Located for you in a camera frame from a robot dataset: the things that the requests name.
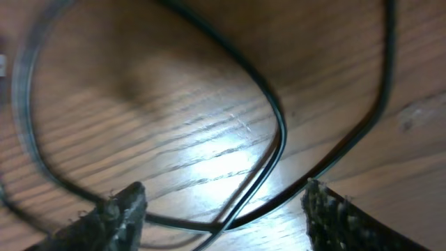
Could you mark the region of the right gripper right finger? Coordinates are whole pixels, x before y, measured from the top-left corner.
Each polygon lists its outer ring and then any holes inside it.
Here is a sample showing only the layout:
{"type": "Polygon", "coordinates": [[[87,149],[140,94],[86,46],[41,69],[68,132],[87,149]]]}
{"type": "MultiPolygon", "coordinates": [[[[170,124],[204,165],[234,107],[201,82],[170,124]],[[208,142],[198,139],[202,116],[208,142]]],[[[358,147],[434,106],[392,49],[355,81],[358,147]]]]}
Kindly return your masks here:
{"type": "Polygon", "coordinates": [[[315,179],[301,202],[314,251],[427,251],[315,179]]]}

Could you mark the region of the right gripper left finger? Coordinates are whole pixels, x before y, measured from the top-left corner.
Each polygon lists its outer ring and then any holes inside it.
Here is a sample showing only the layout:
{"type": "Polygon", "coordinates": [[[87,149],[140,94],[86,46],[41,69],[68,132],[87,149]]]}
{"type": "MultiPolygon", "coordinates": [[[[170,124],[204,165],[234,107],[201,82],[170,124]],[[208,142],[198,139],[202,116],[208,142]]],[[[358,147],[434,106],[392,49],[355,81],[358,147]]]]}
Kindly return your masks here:
{"type": "Polygon", "coordinates": [[[146,207],[146,189],[134,182],[24,251],[138,251],[146,207]]]}

